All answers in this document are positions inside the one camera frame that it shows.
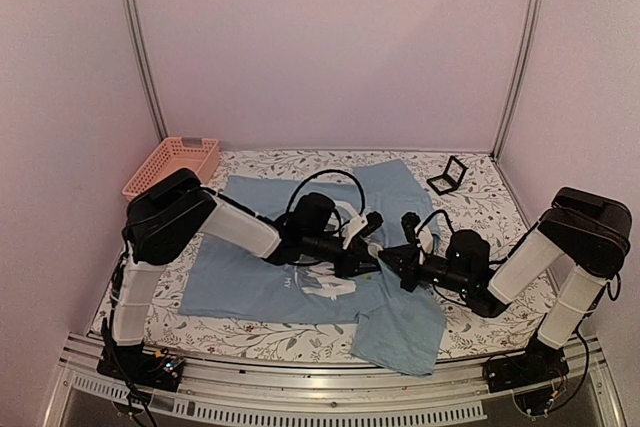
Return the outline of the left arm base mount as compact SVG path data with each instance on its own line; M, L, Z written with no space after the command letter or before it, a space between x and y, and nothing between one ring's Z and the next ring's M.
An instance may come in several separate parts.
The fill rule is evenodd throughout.
M112 335L111 322L104 318L101 325L103 350L97 372L103 376L135 387L148 387L177 392L184 369L183 358L171 355L167 349L146 352L144 343L131 346L118 344Z

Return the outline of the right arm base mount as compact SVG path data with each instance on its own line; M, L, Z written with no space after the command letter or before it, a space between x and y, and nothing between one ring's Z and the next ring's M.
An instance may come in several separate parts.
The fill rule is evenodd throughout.
M517 355L497 354L482 366L482 378L490 393L513 391L538 383L545 386L536 390L513 394L516 408L526 417L547 417L571 403L582 390L591 361L587 341L578 336L584 348L585 363L577 386L567 391L569 366L563 349L554 350L536 339L524 352Z

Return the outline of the gold brooch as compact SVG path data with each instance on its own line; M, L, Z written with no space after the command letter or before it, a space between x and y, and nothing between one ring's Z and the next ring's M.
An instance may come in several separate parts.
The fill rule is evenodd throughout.
M376 243L370 243L368 245L368 252L372 257L377 258L379 256L379 252L382 250L382 247Z

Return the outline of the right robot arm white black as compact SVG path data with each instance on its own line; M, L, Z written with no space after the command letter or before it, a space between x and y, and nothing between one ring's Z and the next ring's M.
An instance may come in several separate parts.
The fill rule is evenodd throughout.
M401 219L406 242L379 251L379 259L413 291L422 285L457 293L463 305L484 318L496 318L561 257L574 268L538 327L533 347L517 362L517 374L537 383L556 364L561 349L597 306L606 285L618 277L630 251L632 215L623 203L570 187L503 259L490 258L490 245L470 229L452 232L443 256L428 251L428 222L409 212Z

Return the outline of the light blue printed t-shirt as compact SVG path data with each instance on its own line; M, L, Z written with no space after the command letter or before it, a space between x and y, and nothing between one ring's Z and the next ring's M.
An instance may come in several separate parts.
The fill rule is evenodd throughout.
M405 243L401 216L432 211L431 199L402 160L354 167L367 207L384 222L383 247ZM298 182L232 175L223 193L260 214L284 213ZM382 264L381 272L339 279L331 264L273 266L246 250L204 235L179 307L183 316L287 324L357 323L351 355L411 376L432 374L446 327L431 293L412 293Z

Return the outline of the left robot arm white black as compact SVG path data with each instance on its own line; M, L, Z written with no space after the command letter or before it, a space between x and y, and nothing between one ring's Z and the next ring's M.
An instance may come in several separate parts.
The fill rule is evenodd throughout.
M146 355L133 346L143 342L156 284L198 234L276 266L308 257L332 264L338 277L378 267L365 239L381 226L381 215L317 192L296 189L284 213L272 220L203 186L193 171L182 168L134 198L126 213L124 249L111 280L103 337L115 343L109 362L128 381L141 380L149 370Z

